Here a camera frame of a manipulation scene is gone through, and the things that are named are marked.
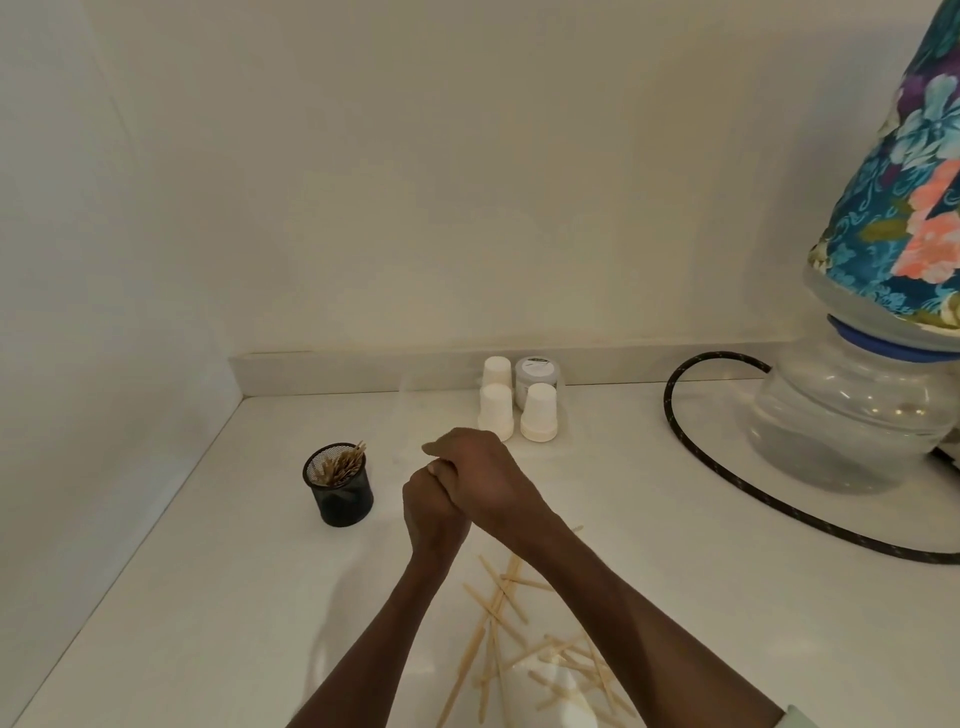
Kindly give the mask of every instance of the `sleeve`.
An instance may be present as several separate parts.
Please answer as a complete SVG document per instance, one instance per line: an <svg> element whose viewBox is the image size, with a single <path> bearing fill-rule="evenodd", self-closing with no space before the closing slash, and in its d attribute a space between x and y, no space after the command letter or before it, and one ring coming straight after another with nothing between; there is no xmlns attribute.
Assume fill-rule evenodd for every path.
<svg viewBox="0 0 960 728"><path fill-rule="evenodd" d="M807 716L798 711L792 705L787 709L786 715L777 724L777 728L817 728Z"/></svg>

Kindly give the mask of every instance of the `hand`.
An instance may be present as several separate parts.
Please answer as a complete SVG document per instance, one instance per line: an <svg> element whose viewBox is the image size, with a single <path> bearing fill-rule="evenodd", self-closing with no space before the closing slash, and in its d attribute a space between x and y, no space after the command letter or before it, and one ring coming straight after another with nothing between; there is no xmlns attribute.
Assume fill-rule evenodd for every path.
<svg viewBox="0 0 960 728"><path fill-rule="evenodd" d="M423 446L427 466L471 521L516 550L524 534L557 520L537 487L492 432L457 427Z"/></svg>
<svg viewBox="0 0 960 728"><path fill-rule="evenodd" d="M470 521L426 468L416 471L403 486L403 519L414 558L429 561L445 573L470 531Z"/></svg>

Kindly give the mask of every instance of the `wooden stick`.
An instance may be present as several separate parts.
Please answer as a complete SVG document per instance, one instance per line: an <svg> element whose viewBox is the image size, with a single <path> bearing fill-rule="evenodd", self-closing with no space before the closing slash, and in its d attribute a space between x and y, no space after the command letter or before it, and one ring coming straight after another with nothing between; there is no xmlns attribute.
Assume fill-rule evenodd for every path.
<svg viewBox="0 0 960 728"><path fill-rule="evenodd" d="M493 626L493 661L496 663L497 682L500 684L500 706L503 708L503 725L513 728L514 722L510 719L510 699L507 697L507 684L503 680L503 666L500 663L500 640L497 638L497 626Z"/></svg>
<svg viewBox="0 0 960 728"><path fill-rule="evenodd" d="M496 622L490 625L490 632L487 635L487 654L483 661L483 674L490 672L493 664L493 632L496 630ZM490 701L490 681L485 680L480 684L480 725L487 719L487 703Z"/></svg>
<svg viewBox="0 0 960 728"><path fill-rule="evenodd" d="M437 728L441 728L441 726L446 723L446 719L450 716L450 711L453 710L453 704L457 701L460 688L463 687L464 680L467 679L467 673L470 671L470 666L473 665L473 660L480 650L480 643L483 641L484 633L487 631L484 628L484 622L486 621L486 619L483 619L483 621L480 622L477 630L473 633L473 637L470 638L467 651L464 652L464 656L460 658L460 666L457 668L457 681L453 684L453 690L450 691L450 695L446 699L444 711L440 713L440 719L437 720Z"/></svg>
<svg viewBox="0 0 960 728"><path fill-rule="evenodd" d="M501 616L499 616L499 615L495 612L495 610L493 609L493 607L492 607L490 604L488 604L487 602L485 602L485 601L483 600L483 597L482 597L481 595L479 595L479 594L476 592L476 590L473 589L473 587L471 587L469 584L466 584L466 583L465 583L465 584L464 584L464 589L467 591L467 594L469 594L470 596L473 597L474 601L476 601L477 604L479 604L481 607L483 607L485 610L487 610L487 614L489 614L489 615L493 618L494 621L496 621L501 627L503 627L504 631L505 631L508 635L510 635L511 637L513 637L513 638L519 643L519 645L520 645L521 647L523 647L524 649L526 649L526 647L527 647L527 641L523 638L523 635L521 635L521 634L516 630L516 627L512 626L508 621L506 621L504 618L502 618Z"/></svg>
<svg viewBox="0 0 960 728"><path fill-rule="evenodd" d="M543 685L545 688L550 689L554 694L558 695L561 699L567 700L573 703L575 706L577 706L578 708L582 708L588 713L592 713L593 715L597 716L599 720L602 720L603 722L612 725L614 728L624 728L623 723L621 723L615 717L611 716L605 711L600 710L599 708L595 708L594 706L590 705L590 703L587 701L585 697L583 697L581 693L568 690L562 685L557 685L556 683L552 683L549 680L547 680L545 677L543 677L541 674L533 670L528 670L527 674L530 675L530 677L535 682L538 682L541 685ZM540 703L537 706L537 709L542 710L541 706L544 706L544 704Z"/></svg>
<svg viewBox="0 0 960 728"><path fill-rule="evenodd" d="M559 637L554 637L553 635L543 635L543 636L547 640L549 640L551 643L553 643L553 651L558 653L563 652L565 649L572 650L574 647L577 646L577 642L579 642L584 638L583 635L579 635L572 640L568 640L567 642L564 642Z"/></svg>
<svg viewBox="0 0 960 728"><path fill-rule="evenodd" d="M543 660L544 662L550 662L554 665L559 665L560 667L566 667L567 669L572 669L572 670L576 670L577 672L583 673L584 677L587 680L587 684L585 686L580 684L577 685L577 688L579 688L580 692L589 692L596 688L603 688L603 683L600 681L600 674L597 671L596 667L591 665L582 665L581 663L578 663L576 660L570 657L566 652L562 652L559 655L559 657L562 658L560 662L553 662L553 660L543 660L542 657L540 659ZM618 706L623 708L623 710L625 710L630 717L636 717L636 711L634 710L634 706L632 706L627 700L624 700L622 697L620 697L617 691L611 689L611 693L613 695L614 703L616 703Z"/></svg>
<svg viewBox="0 0 960 728"><path fill-rule="evenodd" d="M576 652L578 655L580 655L581 657L586 657L588 660L593 659L593 655L591 655L582 647L578 647L576 644L572 644L571 646L566 647L565 649L569 650L570 652ZM601 658L596 664L597 666L602 667L603 669L610 669L610 666L603 661L603 658Z"/></svg>
<svg viewBox="0 0 960 728"><path fill-rule="evenodd" d="M516 600L514 599L513 595L510 594L510 592L508 591L507 585L503 583L503 580L500 578L500 575L495 570L493 570L493 567L490 565L490 562L483 557L483 554L479 554L478 558L480 559L480 563L483 564L483 568L487 570L487 573L490 575L490 578L493 580L493 583L496 584L499 590L506 597L507 601L510 602L510 606L514 608L516 615L520 617L520 621L522 621L524 624L529 624L530 620L527 618L526 614L523 612L523 609L520 607L520 605L516 603Z"/></svg>
<svg viewBox="0 0 960 728"><path fill-rule="evenodd" d="M520 561L519 557L516 554L510 555L510 563L507 566L507 571L510 573L516 573L520 569L520 565L523 562ZM491 602L499 609L500 602L503 600L503 593L496 589L493 591L493 596L490 597ZM437 721L437 728L443 728L444 723L446 723L447 718L450 716L450 711L453 710L453 704L457 701L457 695L460 694L460 688L463 687L464 679L467 677L467 673L470 668L473 666L473 661L476 659L477 652L480 651L480 642L483 641L484 633L486 632L485 625L487 624L487 613L484 612L480 615L480 620L477 621L477 626L473 630L473 636L470 638L470 641L467 645L467 650L464 652L464 656L460 660L460 670L457 675L457 682L454 683L453 688L450 690L450 695L446 699L444 705L444 711L440 714L440 719Z"/></svg>
<svg viewBox="0 0 960 728"><path fill-rule="evenodd" d="M528 657L530 657L531 655L535 655L535 654L537 654L538 652L540 652L542 649L544 649L545 647L549 647L549 646L550 646L550 641L549 641L549 640L544 640L544 641L541 642L540 644L535 644L533 647L530 647L530 649L524 650L524 651L521 652L519 655L517 655L516 657L514 657L513 660L511 660L510 662L506 662L506 663L503 664L503 669L504 669L504 671L509 670L511 667L513 667L513 666L515 666L515 665L518 665L519 663L523 662L524 660L526 660L526 659L527 659ZM493 671L493 670L492 670L492 671L490 671L490 672L484 672L480 677L478 677L476 680L474 680L474 685L482 686L484 683L490 682L494 677L496 677L496 671Z"/></svg>
<svg viewBox="0 0 960 728"><path fill-rule="evenodd" d="M534 589L543 589L545 592L555 591L553 587L549 584L544 584L542 581L533 581L532 579L522 579L519 576L511 576L509 573L501 573L500 578L504 581L510 581L515 584L522 584L525 587L533 587Z"/></svg>
<svg viewBox="0 0 960 728"><path fill-rule="evenodd" d="M600 682L603 683L603 692L607 696L607 705L610 706L611 713L616 715L616 703L613 702L613 693L610 691L610 686L607 684L607 678L604 676L603 670L600 669L600 655L597 654L597 648L593 646L593 641L587 636L586 632L584 632L584 638L587 640L587 645L589 645L590 648L590 659L593 660L593 664L596 665Z"/></svg>

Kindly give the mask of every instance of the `floral lamp shade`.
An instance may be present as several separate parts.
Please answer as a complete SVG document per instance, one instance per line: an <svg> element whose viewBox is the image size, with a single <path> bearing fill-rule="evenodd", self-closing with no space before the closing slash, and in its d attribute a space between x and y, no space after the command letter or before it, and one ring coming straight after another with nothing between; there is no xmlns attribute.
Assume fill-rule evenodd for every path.
<svg viewBox="0 0 960 728"><path fill-rule="evenodd" d="M808 263L928 331L960 337L960 0L945 0Z"/></svg>

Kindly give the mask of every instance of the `white table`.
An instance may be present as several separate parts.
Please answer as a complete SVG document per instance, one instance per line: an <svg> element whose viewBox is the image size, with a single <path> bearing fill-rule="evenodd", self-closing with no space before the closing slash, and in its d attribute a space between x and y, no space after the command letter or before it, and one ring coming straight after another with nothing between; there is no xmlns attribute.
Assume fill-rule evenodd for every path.
<svg viewBox="0 0 960 728"><path fill-rule="evenodd" d="M682 384L678 417L778 497L906 546L960 550L960 479L930 467L877 497L791 481L735 424L755 387ZM960 568L880 556L753 501L676 441L661 394L660 384L569 387L561 436L535 445L517 433L510 447L615 570L780 704L822 728L957 725ZM475 392L244 401L17 728L283 726L405 563L400 486L426 462L419 443L475 414ZM359 439L376 504L354 527L329 528L300 468L314 449ZM460 582L490 592L476 553L506 564L473 529L414 645L395 728L433 726L443 705L478 618ZM520 596L531 639L575 629L555 595ZM510 682L519 725L594 725L572 706L533 712L545 693L525 671ZM448 725L476 725L476 711L466 687ZM501 725L496 701L488 725Z"/></svg>

